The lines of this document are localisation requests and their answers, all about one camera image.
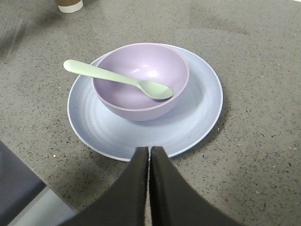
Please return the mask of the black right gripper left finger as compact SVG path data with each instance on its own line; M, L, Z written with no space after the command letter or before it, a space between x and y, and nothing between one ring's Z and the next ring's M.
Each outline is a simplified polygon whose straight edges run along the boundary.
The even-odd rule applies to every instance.
M128 166L111 187L62 226L143 226L149 150L138 147Z

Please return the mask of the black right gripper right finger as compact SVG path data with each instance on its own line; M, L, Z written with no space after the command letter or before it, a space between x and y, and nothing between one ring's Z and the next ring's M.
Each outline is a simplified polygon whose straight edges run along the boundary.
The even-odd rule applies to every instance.
M154 226L238 226L181 176L163 147L150 154L150 208Z

